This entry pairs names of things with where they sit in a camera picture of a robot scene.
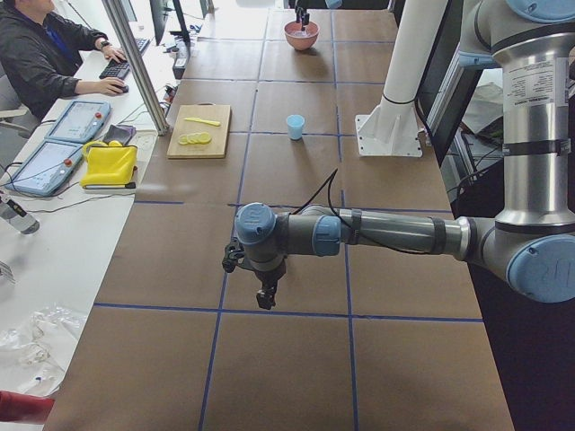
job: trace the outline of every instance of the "yellow pouch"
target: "yellow pouch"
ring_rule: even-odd
[[[136,167],[137,147],[123,146],[117,141],[108,144],[92,141],[83,146],[82,154],[88,164],[88,171],[80,180],[84,189],[136,187],[131,180]]]

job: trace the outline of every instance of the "red bowl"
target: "red bowl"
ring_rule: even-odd
[[[292,47],[298,51],[303,51],[304,49],[311,48],[317,36],[320,33],[320,27],[315,22],[309,22],[305,26],[305,30],[302,31],[301,22],[288,22],[284,27],[284,32],[286,33],[286,40]]]

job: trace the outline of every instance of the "keyboard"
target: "keyboard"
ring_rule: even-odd
[[[144,54],[147,46],[150,44],[150,39],[136,38],[137,50],[140,54]],[[100,79],[104,78],[119,78],[124,79],[129,73],[129,63],[128,61],[122,61],[117,63],[115,60],[110,60],[110,63],[102,70],[100,74]]]

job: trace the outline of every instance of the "man in black jacket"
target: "man in black jacket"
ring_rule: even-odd
[[[121,94],[119,78],[74,78],[78,51],[99,49],[107,59],[125,59],[101,31],[54,13],[52,0],[4,0],[0,4],[0,62],[10,84],[32,114],[42,119],[56,99],[77,94]]]

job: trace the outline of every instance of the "red object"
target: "red object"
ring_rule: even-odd
[[[0,422],[44,424],[53,405],[51,398],[0,391]]]

